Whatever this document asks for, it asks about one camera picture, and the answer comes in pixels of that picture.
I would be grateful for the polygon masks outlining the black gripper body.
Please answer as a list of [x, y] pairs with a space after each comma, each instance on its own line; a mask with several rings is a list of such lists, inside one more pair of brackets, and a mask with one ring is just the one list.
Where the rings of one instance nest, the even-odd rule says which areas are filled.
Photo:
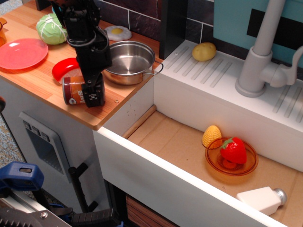
[[96, 86], [101, 72], [112, 66], [110, 44], [106, 32], [94, 31], [91, 39], [77, 41], [74, 48], [85, 83], [89, 87]]

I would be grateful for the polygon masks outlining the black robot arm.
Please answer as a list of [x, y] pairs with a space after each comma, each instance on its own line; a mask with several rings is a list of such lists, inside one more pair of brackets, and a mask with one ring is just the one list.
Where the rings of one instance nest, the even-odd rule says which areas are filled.
[[67, 43], [75, 49], [85, 81], [82, 91], [86, 106], [103, 106], [102, 71], [112, 66], [112, 58], [107, 33], [99, 27], [100, 8], [93, 0], [53, 0], [51, 4], [67, 31]]

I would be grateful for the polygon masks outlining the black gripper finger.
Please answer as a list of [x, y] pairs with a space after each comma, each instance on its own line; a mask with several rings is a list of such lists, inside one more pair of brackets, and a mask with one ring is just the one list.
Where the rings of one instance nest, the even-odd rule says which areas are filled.
[[103, 106], [105, 104], [105, 85], [102, 73], [92, 77], [84, 77], [81, 85], [87, 107]]

